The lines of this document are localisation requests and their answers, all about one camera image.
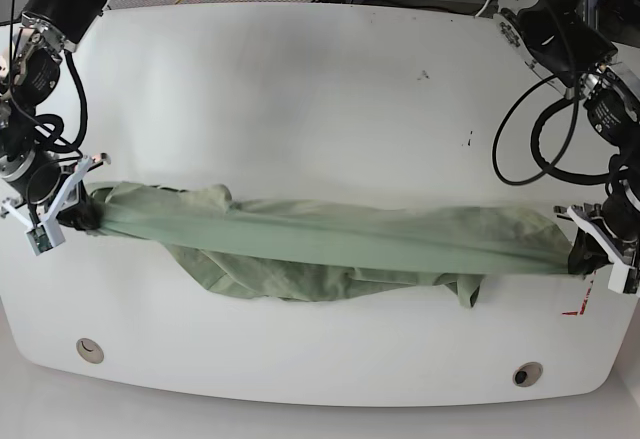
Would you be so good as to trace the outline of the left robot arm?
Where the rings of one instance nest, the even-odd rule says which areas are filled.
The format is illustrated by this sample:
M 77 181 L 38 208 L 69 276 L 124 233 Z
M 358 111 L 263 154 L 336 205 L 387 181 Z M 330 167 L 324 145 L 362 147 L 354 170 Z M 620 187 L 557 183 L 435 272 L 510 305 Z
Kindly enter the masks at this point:
M 544 176 L 605 188 L 606 199 L 570 207 L 578 227 L 568 270 L 588 275 L 623 265 L 625 280 L 639 277 L 639 78 L 618 58 L 616 46 L 590 25 L 587 0 L 498 0 L 494 15 L 506 41 L 539 77 L 560 92 L 534 123 L 530 151 L 538 171 L 530 178 L 502 177 L 510 186 Z M 595 132 L 617 148 L 601 174 L 564 171 L 558 164 L 575 133 L 580 110 Z

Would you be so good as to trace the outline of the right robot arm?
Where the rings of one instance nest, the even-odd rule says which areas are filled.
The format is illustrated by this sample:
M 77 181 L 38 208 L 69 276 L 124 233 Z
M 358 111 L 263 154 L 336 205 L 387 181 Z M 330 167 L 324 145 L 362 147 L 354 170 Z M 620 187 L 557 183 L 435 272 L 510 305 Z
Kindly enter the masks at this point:
M 80 165 L 89 123 L 88 100 L 73 55 L 110 0 L 28 0 L 9 26 L 1 56 L 1 178 L 19 196 L 35 224 L 50 211 L 63 183 Z M 40 114 L 68 69 L 79 99 L 72 139 L 63 119 Z

